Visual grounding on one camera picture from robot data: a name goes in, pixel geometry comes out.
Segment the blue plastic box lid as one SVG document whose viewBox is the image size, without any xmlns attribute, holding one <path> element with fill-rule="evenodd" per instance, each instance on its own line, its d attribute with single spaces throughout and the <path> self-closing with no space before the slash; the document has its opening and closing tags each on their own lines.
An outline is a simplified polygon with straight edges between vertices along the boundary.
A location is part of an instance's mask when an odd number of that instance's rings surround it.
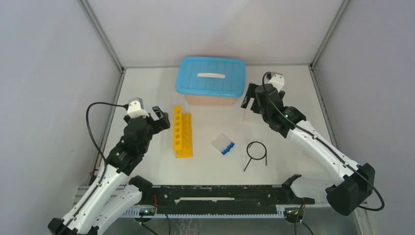
<svg viewBox="0 0 415 235">
<path fill-rule="evenodd" d="M 186 57 L 176 80 L 176 91 L 184 95 L 239 98 L 245 86 L 246 65 L 232 58 Z"/>
</svg>

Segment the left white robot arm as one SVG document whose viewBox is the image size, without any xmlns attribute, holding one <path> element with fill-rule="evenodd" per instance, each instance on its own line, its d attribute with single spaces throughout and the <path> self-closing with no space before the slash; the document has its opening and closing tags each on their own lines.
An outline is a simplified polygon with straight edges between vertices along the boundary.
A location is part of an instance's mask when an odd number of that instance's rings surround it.
<svg viewBox="0 0 415 235">
<path fill-rule="evenodd" d="M 53 235 L 101 235 L 128 208 L 153 198 L 152 183 L 141 176 L 130 177 L 149 149 L 152 137 L 170 128 L 168 113 L 152 109 L 154 120 L 143 108 L 125 105 L 127 125 L 110 151 L 100 176 L 78 203 L 63 217 L 53 218 L 48 229 Z"/>
</svg>

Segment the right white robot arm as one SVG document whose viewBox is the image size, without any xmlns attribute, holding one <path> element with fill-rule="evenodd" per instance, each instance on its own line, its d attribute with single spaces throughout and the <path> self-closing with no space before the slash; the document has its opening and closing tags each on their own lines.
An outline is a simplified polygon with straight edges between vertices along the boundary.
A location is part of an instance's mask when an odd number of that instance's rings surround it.
<svg viewBox="0 0 415 235">
<path fill-rule="evenodd" d="M 341 215 L 349 215 L 375 193 L 382 210 L 385 201 L 374 186 L 375 169 L 368 163 L 359 164 L 325 140 L 297 108 L 284 106 L 283 91 L 271 84 L 250 83 L 242 102 L 245 109 L 253 99 L 251 111 L 260 114 L 265 123 L 306 151 L 329 176 L 332 185 L 325 191 L 329 205 Z"/>
</svg>

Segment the black wire ring stand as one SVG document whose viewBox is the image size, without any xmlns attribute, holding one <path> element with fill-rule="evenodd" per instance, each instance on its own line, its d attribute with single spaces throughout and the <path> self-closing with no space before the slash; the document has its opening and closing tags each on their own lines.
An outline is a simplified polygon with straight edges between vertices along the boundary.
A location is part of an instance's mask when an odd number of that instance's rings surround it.
<svg viewBox="0 0 415 235">
<path fill-rule="evenodd" d="M 243 168 L 243 172 L 247 172 L 250 168 L 257 166 L 268 166 L 268 149 L 266 145 L 260 141 L 252 141 L 246 147 L 247 162 Z"/>
</svg>

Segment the yellow test tube rack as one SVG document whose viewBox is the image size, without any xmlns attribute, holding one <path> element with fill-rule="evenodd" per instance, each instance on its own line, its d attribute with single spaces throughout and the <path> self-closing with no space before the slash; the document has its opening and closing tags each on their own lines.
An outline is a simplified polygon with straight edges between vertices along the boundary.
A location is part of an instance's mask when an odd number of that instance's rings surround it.
<svg viewBox="0 0 415 235">
<path fill-rule="evenodd" d="M 182 106 L 173 111 L 173 150 L 176 158 L 193 157 L 191 113 L 183 113 Z"/>
</svg>

